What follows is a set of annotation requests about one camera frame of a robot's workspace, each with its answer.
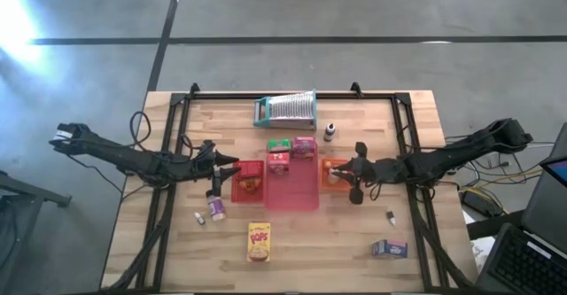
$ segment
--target computer monitor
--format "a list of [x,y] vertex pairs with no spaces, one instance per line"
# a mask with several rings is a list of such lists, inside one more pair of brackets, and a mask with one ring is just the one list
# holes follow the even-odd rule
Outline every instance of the computer monitor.
[[567,156],[545,159],[541,167],[567,188]]

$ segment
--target laptop keyboard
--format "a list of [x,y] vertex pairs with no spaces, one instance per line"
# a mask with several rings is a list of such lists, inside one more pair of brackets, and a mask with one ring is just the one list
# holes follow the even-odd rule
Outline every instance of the laptop keyboard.
[[528,242],[536,248],[540,246],[522,231],[509,230],[501,241],[500,257],[489,273],[511,289],[526,294],[567,294],[565,260],[551,253],[550,260]]

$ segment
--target blue box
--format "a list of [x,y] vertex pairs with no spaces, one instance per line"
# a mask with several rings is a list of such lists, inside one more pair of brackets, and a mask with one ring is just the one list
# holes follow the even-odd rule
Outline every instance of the blue box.
[[408,243],[394,240],[381,240],[372,245],[372,256],[378,259],[406,259]]

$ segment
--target yellow cereal box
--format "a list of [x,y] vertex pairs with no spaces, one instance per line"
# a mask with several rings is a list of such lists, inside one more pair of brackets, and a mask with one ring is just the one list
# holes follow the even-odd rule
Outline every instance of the yellow cereal box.
[[248,224],[248,261],[269,261],[269,223]]

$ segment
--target snack box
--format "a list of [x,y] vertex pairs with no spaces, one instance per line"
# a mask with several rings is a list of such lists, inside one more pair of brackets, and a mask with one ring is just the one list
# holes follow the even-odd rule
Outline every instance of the snack box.
[[296,136],[293,140],[293,158],[312,159],[315,148],[315,139],[312,136]]
[[252,222],[248,224],[248,261],[269,261],[269,223]]
[[372,256],[379,259],[406,259],[408,243],[394,240],[381,240],[372,245]]
[[268,153],[268,170],[277,175],[290,172],[290,153]]
[[268,140],[268,152],[289,152],[291,150],[290,139]]

